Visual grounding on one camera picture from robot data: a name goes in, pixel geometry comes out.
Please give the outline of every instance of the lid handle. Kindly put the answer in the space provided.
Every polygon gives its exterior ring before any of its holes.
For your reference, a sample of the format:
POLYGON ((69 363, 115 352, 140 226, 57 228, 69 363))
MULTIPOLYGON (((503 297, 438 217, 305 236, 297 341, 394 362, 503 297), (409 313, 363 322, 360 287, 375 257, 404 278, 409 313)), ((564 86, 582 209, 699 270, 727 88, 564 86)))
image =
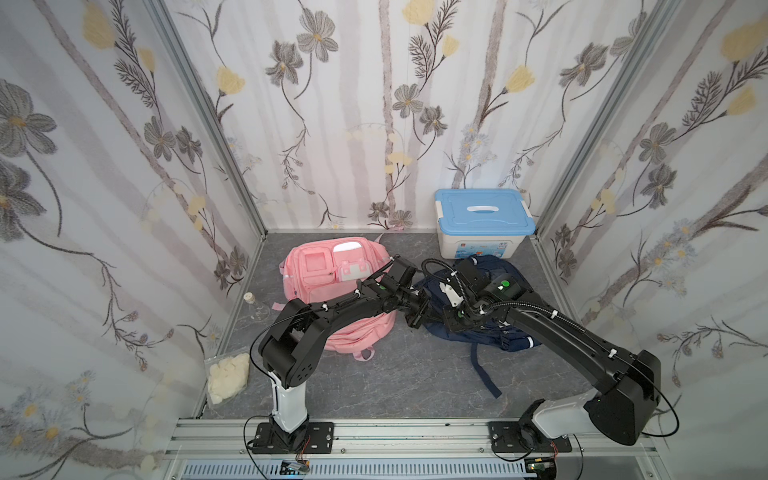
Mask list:
POLYGON ((498 207, 492 205, 475 205, 474 207, 467 207, 467 210, 471 212, 498 212, 498 207))

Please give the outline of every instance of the label sticker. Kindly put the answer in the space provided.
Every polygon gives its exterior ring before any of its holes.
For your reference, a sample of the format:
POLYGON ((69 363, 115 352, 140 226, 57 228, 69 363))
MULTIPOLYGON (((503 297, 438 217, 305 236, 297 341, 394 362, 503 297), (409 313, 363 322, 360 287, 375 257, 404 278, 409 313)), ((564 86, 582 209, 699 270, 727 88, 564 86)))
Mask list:
POLYGON ((456 258, 466 258, 470 255, 493 255, 501 258, 507 250, 509 242, 461 242, 456 250, 456 258))

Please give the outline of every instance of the plastic bag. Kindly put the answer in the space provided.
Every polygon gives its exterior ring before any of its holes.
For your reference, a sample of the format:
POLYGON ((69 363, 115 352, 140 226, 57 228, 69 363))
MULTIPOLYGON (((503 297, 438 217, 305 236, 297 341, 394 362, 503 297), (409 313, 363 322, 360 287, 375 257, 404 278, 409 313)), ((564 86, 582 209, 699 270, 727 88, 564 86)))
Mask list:
POLYGON ((242 392, 248 384, 248 348, 205 360, 206 395, 209 406, 218 406, 242 392))

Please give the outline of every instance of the navy blue backpack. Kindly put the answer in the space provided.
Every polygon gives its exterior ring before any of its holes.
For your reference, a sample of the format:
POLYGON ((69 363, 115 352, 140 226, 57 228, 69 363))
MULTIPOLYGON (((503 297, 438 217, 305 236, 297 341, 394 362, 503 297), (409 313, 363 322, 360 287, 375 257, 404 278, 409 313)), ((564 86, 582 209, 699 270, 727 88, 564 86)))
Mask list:
MULTIPOLYGON (((482 257, 472 256, 477 260, 476 268, 489 277, 490 280, 496 278, 496 276, 502 273, 509 273, 515 278, 515 281, 525 288, 531 288, 525 277, 522 276, 520 270, 515 268, 514 265, 494 257, 492 255, 484 255, 482 257)), ((447 270, 439 270, 435 272, 437 276, 445 278, 450 272, 447 270)), ((485 324, 480 325, 477 328, 466 330, 460 333, 452 333, 448 331, 445 324, 442 322, 442 310, 443 307, 449 305, 448 296, 440 290, 440 282, 431 277, 426 277, 424 280, 419 281, 416 287, 423 286, 428 292, 430 297, 430 305, 432 311, 429 315, 425 316, 424 327, 434 336, 438 336, 442 339, 451 340, 453 342, 465 342, 471 343, 472 349, 470 352, 470 360, 475 371, 480 375, 485 387, 491 394, 498 398, 502 395, 502 391, 498 389, 496 384, 491 380, 491 376, 480 366, 478 362, 478 344, 496 346, 506 352, 517 352, 518 350, 530 349, 534 346, 541 345, 541 342, 523 332, 519 328, 505 325, 505 319, 508 309, 499 309, 491 313, 491 319, 485 324)))

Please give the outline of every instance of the mounting plate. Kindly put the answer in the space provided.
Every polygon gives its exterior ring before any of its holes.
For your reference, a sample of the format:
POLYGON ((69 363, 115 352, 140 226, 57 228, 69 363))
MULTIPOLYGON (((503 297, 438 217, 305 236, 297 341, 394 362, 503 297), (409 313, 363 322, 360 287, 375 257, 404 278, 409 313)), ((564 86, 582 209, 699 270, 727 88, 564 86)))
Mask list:
MULTIPOLYGON (((525 453, 528 448, 520 443, 520 425, 517 422, 488 422, 488 433, 491 436, 491 448, 495 453, 525 453)), ((533 449, 534 452, 552 452, 552 444, 549 439, 539 442, 533 449)), ((571 440, 557 437, 552 440, 558 447, 558 452, 572 452, 571 440)))
MULTIPOLYGON (((310 422, 307 425, 310 442, 307 444, 304 453, 322 454, 331 453, 333 449, 333 423, 332 422, 310 422)), ((275 455, 283 453, 297 453, 294 450, 286 449, 282 442, 276 441, 272 425, 268 422, 260 423, 256 429, 256 437, 250 446, 250 451, 254 455, 275 455)))

